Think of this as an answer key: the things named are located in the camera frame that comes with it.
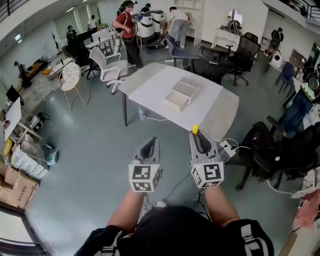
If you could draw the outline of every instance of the jeans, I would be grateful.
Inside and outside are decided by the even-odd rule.
[[[177,19],[174,21],[172,29],[169,33],[176,41],[180,41],[180,45],[184,46],[186,44],[186,36],[189,23],[187,20]]]
[[[135,64],[138,69],[142,69],[144,65],[141,61],[137,38],[135,36],[132,38],[124,38],[123,42],[126,47],[128,62],[132,65]]]
[[[292,105],[282,117],[281,124],[284,131],[287,134],[294,131],[312,107],[313,104],[305,96],[305,93],[300,90],[294,97]]]

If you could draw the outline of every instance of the yellow tab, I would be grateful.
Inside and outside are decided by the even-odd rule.
[[[195,125],[193,126],[192,133],[193,133],[194,135],[197,135],[198,131],[199,131],[199,125],[198,125],[198,124],[195,124]]]

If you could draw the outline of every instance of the black pants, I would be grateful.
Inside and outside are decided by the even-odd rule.
[[[132,38],[124,38],[123,42],[126,47],[128,62],[132,65],[135,64],[138,69],[142,69],[144,65],[141,61],[140,49],[137,43],[137,38],[135,36]]]

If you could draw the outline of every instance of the hand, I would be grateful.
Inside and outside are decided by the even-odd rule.
[[[127,31],[128,33],[130,33],[132,30],[130,27],[124,26],[124,30]]]

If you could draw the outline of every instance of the cardboard box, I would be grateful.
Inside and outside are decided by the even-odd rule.
[[[12,167],[11,164],[6,167],[4,181],[9,185],[13,186],[18,178],[19,171]]]
[[[26,176],[20,170],[13,186],[1,179],[0,200],[11,206],[24,209],[34,197],[38,187],[38,181]]]
[[[11,165],[14,168],[24,171],[30,177],[40,180],[48,173],[48,166],[39,160],[37,162],[31,156],[23,152],[21,145],[18,145],[11,157]]]
[[[168,22],[167,21],[161,21],[160,22],[160,35],[163,36],[164,32],[167,30]]]
[[[5,165],[4,157],[0,154],[0,175],[5,176],[7,166]]]

